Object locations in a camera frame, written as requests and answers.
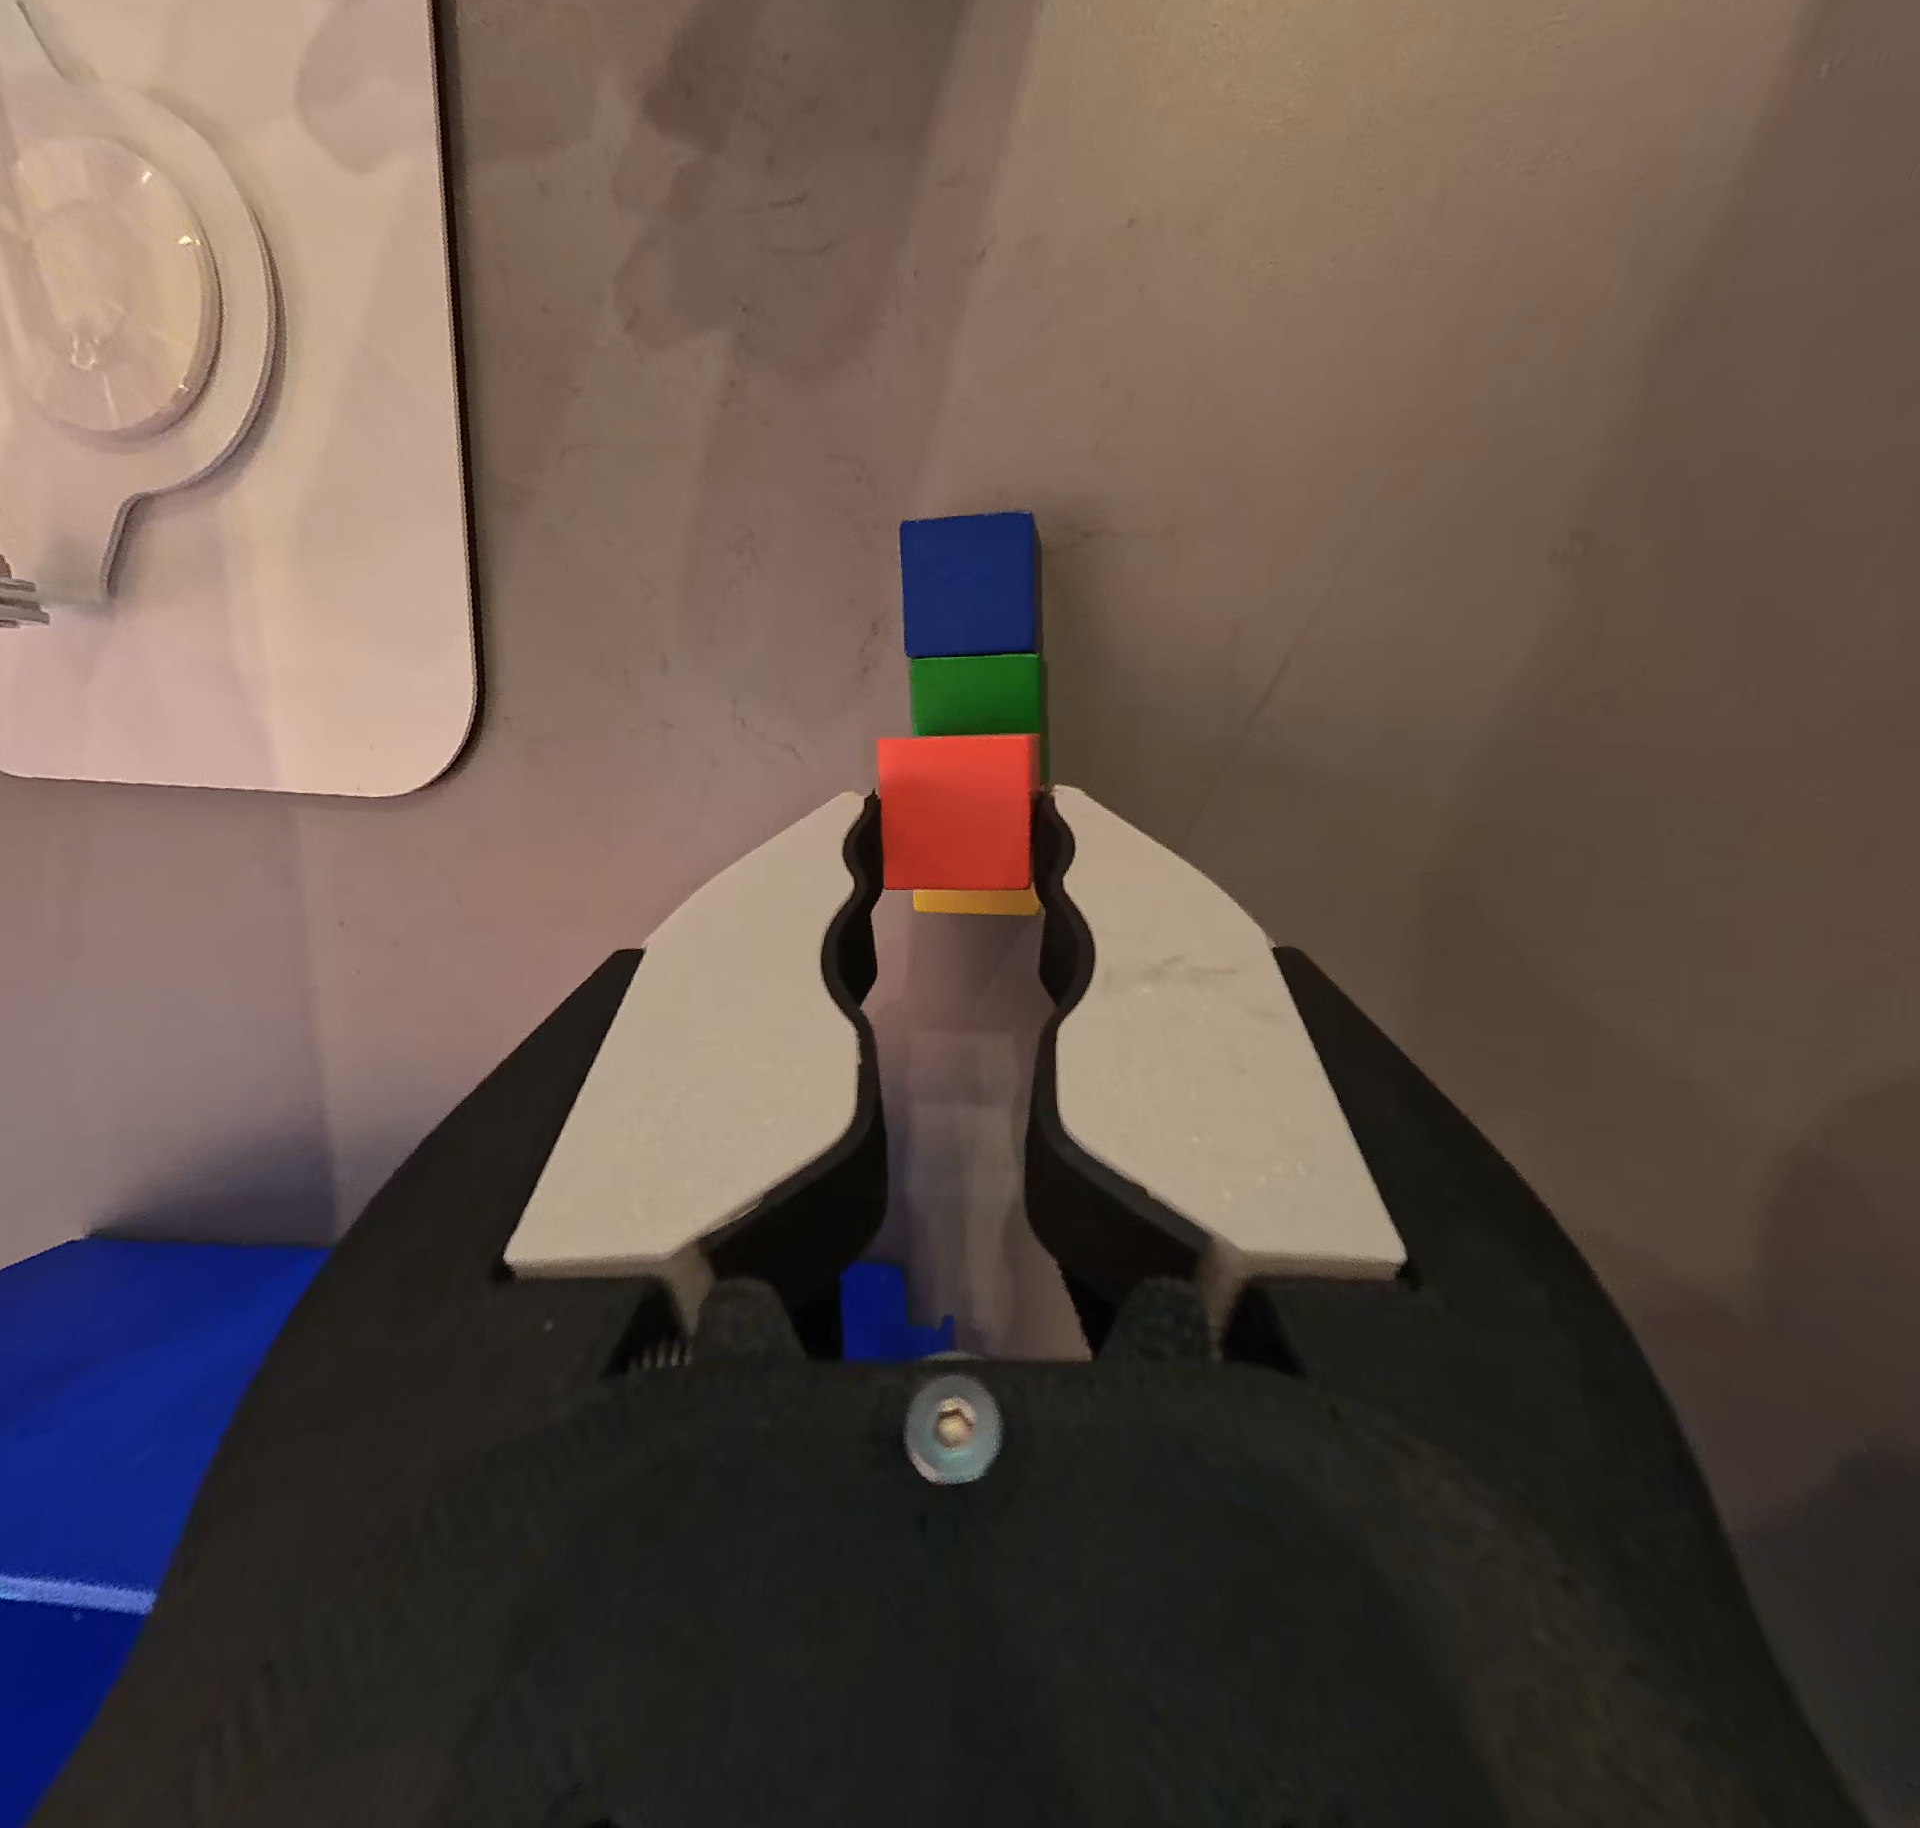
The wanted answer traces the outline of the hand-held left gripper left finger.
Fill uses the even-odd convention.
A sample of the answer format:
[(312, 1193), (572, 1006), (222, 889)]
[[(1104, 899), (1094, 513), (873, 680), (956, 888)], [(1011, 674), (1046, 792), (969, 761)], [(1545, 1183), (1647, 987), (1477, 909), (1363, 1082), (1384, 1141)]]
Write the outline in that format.
[(876, 814), (831, 797), (647, 936), (506, 1246), (514, 1277), (824, 1297), (874, 1240)]

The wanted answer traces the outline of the red wooden cube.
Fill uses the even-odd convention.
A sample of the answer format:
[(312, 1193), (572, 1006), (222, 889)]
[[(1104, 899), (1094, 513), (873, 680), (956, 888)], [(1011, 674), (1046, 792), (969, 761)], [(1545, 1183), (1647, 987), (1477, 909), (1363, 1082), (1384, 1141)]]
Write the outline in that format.
[(1041, 760), (1036, 734), (882, 737), (883, 886), (914, 895), (1029, 888)]

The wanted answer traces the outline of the blue wooden cube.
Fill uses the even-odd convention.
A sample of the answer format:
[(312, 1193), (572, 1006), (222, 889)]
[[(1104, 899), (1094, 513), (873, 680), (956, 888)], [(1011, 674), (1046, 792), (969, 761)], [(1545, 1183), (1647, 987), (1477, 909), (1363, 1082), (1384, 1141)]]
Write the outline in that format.
[(1044, 650), (1041, 543), (1029, 510), (901, 524), (901, 587), (911, 660)]

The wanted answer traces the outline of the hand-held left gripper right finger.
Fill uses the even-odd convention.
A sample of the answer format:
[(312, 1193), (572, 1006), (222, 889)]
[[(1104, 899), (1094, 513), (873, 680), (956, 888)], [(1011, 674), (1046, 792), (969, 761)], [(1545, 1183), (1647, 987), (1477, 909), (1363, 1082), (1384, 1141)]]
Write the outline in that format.
[(1396, 1282), (1406, 1244), (1266, 931), (1079, 786), (1044, 793), (1033, 838), (1053, 1010), (1027, 1221), (1069, 1300)]

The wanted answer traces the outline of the green wooden cube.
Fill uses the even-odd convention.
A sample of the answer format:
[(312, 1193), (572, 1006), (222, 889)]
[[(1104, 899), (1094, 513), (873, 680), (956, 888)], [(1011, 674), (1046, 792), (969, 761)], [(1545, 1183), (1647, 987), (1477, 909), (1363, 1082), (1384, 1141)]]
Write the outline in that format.
[(1033, 735), (1049, 780), (1046, 662), (1037, 653), (910, 660), (916, 737)]

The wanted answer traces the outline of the blue plastic bin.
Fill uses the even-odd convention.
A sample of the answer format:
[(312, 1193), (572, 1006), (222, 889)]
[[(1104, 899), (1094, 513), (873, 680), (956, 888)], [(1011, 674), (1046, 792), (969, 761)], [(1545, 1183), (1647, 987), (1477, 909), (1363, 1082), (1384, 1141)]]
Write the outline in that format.
[[(155, 1607), (190, 1512), (243, 1394), (269, 1357), (300, 1294), (325, 1264), (322, 1249), (197, 1244), (65, 1244), (4, 1271), (4, 1824), (50, 1824), (45, 1795), (60, 1795), (70, 1767)], [(951, 1346), (939, 1331), (906, 1327), (905, 1271), (857, 1264), (825, 1305), (825, 1333), (866, 1357), (906, 1361)], [(927, 1694), (924, 1730), (905, 1721), (859, 1737), (866, 1759), (802, 1785), (753, 1798), (740, 1824), (1001, 1824), (999, 1779), (980, 1704), (930, 1704), (932, 1663), (882, 1662), (880, 1694)], [(446, 1790), (440, 1817), (379, 1824), (722, 1824), (677, 1804), (614, 1810), (566, 1768), (541, 1771), (532, 1798), (494, 1816), (508, 1767), (484, 1768), (479, 1749), (454, 1756), (454, 1774), (480, 1781), (477, 1796)]]

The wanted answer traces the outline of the white metal stand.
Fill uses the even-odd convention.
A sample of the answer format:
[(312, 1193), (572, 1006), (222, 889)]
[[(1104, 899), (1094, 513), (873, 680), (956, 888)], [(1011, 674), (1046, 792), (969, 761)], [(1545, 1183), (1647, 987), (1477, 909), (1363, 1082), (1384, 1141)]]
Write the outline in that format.
[(4, 0), (4, 771), (387, 799), (479, 641), (436, 0)]

